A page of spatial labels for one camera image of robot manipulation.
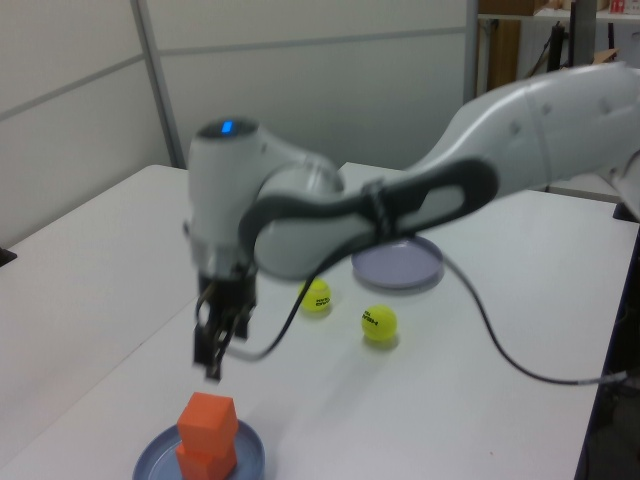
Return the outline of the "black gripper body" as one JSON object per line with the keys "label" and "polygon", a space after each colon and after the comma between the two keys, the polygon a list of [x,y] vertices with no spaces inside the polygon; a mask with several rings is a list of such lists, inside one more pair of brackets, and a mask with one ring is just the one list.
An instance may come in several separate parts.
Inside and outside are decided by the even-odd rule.
{"label": "black gripper body", "polygon": [[200,304],[207,303],[211,309],[251,310],[257,303],[256,272],[249,271],[230,278],[212,277],[198,273]]}

